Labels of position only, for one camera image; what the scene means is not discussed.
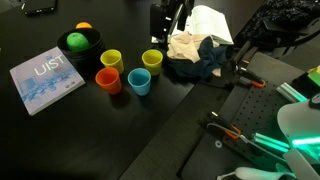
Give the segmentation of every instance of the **green ball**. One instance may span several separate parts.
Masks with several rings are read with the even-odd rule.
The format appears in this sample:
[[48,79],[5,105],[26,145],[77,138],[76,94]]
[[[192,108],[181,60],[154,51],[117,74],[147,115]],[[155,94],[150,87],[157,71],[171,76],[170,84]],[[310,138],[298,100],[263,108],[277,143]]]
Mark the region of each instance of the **green ball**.
[[89,48],[88,39],[81,33],[71,33],[67,37],[67,44],[71,51],[82,51]]

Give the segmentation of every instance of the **orange cup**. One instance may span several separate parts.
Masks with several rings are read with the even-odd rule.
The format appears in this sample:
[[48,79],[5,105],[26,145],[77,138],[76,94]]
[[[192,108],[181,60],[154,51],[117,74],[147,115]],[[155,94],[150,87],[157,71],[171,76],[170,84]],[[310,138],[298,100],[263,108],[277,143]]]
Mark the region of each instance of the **orange cup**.
[[113,67],[101,69],[96,74],[96,82],[109,94],[118,94],[122,88],[119,72]]

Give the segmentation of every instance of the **green cup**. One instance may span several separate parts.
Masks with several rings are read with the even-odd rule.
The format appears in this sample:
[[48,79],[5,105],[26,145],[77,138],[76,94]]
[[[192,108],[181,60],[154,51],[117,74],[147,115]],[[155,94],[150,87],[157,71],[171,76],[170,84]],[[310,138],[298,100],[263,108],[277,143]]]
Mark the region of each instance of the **green cup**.
[[142,54],[144,67],[150,72],[152,76],[160,74],[162,59],[162,53],[155,49],[147,50]]
[[123,73],[124,67],[120,51],[109,49],[101,54],[100,61],[105,67],[113,67],[118,70],[119,74]]

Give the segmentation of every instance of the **ball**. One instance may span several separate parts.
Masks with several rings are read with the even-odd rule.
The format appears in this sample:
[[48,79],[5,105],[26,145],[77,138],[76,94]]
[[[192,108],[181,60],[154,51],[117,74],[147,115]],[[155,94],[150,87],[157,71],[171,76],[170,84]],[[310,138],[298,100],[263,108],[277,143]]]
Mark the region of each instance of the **ball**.
[[82,51],[89,48],[88,39],[78,32],[69,34],[67,37],[67,44],[71,51]]
[[81,23],[78,23],[76,26],[76,29],[79,29],[79,28],[92,28],[92,26],[87,22],[81,22]]

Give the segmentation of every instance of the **uist book cover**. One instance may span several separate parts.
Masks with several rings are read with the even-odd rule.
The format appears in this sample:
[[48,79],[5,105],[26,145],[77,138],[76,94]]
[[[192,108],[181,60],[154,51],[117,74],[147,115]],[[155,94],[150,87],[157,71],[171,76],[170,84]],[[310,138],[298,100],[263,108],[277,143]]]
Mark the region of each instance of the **uist book cover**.
[[12,68],[10,74],[30,115],[85,83],[58,47]]

